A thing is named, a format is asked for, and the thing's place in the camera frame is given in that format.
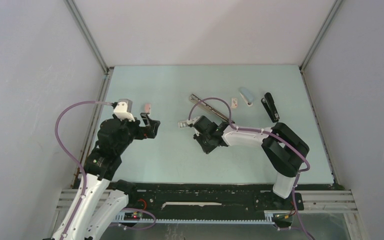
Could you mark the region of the beige black long stapler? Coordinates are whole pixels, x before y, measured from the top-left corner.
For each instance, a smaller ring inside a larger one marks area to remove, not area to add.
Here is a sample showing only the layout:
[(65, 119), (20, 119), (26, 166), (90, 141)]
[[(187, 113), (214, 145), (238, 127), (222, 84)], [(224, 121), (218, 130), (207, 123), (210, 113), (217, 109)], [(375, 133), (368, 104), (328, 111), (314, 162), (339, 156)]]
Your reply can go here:
[[(194, 109), (196, 107), (200, 107), (203, 110), (216, 115), (217, 117), (222, 119), (224, 122), (228, 122), (228, 123), (232, 123), (232, 124), (234, 123), (234, 121), (232, 120), (232, 108), (223, 99), (217, 98), (217, 97), (208, 97), (208, 98), (205, 98), (205, 99), (201, 99), (201, 98), (199, 98), (197, 95), (195, 95), (193, 93), (191, 93), (188, 98), (194, 104), (192, 106), (191, 110), (189, 111), (188, 120), (191, 119)], [(217, 110), (215, 107), (213, 107), (210, 104), (206, 103), (207, 100), (217, 100), (217, 101), (222, 102), (224, 105), (226, 105), (226, 107), (228, 109), (228, 114), (229, 115), (227, 116), (227, 115), (223, 114), (221, 111)]]

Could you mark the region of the pink stapler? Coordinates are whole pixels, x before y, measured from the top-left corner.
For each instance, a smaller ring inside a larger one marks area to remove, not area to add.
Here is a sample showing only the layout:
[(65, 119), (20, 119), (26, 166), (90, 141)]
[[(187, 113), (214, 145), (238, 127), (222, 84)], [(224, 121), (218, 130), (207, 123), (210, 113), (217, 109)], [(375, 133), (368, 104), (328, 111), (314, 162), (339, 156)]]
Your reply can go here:
[(151, 114), (151, 110), (152, 110), (152, 105), (150, 103), (146, 103), (144, 105), (144, 112), (148, 115)]

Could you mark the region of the light blue stapler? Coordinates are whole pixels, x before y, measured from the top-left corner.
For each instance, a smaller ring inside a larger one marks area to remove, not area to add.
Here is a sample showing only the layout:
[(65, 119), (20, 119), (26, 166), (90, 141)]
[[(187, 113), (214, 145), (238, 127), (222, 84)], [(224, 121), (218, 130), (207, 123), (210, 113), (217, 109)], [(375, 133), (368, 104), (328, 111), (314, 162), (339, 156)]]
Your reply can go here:
[(246, 105), (248, 107), (252, 107), (255, 101), (254, 95), (251, 93), (251, 91), (246, 87), (240, 87), (239, 88), (239, 94), (241, 95), (242, 99), (245, 101)]

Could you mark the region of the white staple box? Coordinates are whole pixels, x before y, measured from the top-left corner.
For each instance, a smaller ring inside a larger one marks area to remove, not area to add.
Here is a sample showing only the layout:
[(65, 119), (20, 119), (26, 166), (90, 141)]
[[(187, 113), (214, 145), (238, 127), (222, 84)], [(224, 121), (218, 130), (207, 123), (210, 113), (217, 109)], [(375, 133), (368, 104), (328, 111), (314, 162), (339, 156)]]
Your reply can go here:
[(238, 99), (236, 97), (231, 98), (231, 108), (236, 109), (238, 107)]

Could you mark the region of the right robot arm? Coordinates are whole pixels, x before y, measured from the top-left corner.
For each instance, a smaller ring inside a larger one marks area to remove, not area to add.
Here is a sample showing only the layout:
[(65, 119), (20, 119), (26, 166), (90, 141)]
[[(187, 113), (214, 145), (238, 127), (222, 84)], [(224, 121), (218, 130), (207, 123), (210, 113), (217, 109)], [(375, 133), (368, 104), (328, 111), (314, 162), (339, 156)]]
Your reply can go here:
[(216, 124), (206, 116), (187, 120), (187, 126), (193, 128), (193, 138), (204, 153), (209, 154), (217, 147), (256, 147), (264, 151), (276, 170), (276, 180), (271, 194), (271, 204), (284, 209), (291, 202), (290, 194), (297, 183), (301, 165), (310, 165), (306, 157), (309, 146), (286, 124), (276, 123), (273, 127), (247, 128), (223, 121)]

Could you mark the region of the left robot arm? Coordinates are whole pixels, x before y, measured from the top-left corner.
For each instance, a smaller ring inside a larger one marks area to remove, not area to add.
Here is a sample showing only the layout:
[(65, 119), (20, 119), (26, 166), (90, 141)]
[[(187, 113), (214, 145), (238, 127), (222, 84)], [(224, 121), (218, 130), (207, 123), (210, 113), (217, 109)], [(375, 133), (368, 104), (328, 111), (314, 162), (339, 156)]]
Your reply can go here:
[(53, 233), (53, 240), (99, 240), (123, 208), (138, 202), (135, 185), (119, 180), (104, 204), (100, 197), (110, 185), (122, 163), (121, 155), (134, 140), (154, 139), (161, 124), (145, 112), (137, 118), (120, 119), (114, 115), (104, 120), (97, 133), (94, 149), (84, 164), (79, 189), (65, 218)]

